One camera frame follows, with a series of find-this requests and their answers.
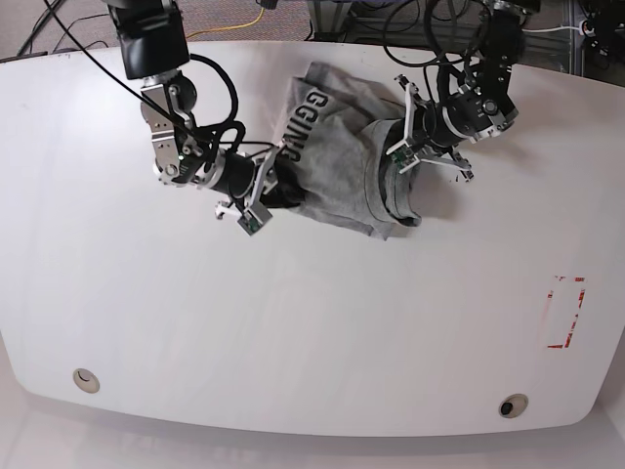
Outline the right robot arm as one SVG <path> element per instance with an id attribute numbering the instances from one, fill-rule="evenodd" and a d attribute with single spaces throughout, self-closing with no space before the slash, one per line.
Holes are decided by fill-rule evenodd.
<path id="1" fill-rule="evenodd" d="M 300 205 L 304 191 L 296 175 L 278 161 L 277 146 L 252 155 L 240 152 L 246 129 L 236 118 L 234 84 L 220 65 L 189 51 L 178 4 L 110 1 L 107 9 L 126 76 L 143 82 L 142 115 L 150 128 L 160 181 L 226 195 L 216 208 L 217 217 L 231 214 L 252 231 L 270 219 L 271 209 Z M 196 88 L 181 71 L 191 61 L 211 67 L 226 85 L 230 109 L 217 123 L 200 126 L 192 113 Z"/>

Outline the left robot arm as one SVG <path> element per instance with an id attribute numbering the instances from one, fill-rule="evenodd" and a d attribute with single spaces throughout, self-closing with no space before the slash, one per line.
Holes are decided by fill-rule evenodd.
<path id="1" fill-rule="evenodd" d="M 480 1 L 480 25 L 459 58 L 451 61 L 434 34 L 437 1 L 428 1 L 423 29 L 431 60 L 408 63 L 395 57 L 387 46 L 385 54 L 408 68 L 437 68 L 438 98 L 423 99 L 416 85 L 402 74 L 396 82 L 404 92 L 403 137 L 390 146 L 386 156 L 400 174 L 420 164 L 447 166 L 463 178 L 474 178 L 470 162 L 457 150 L 460 143 L 494 138 L 509 129 L 518 110 L 508 90 L 512 67 L 524 51 L 522 19 L 540 11 L 538 1 Z"/>

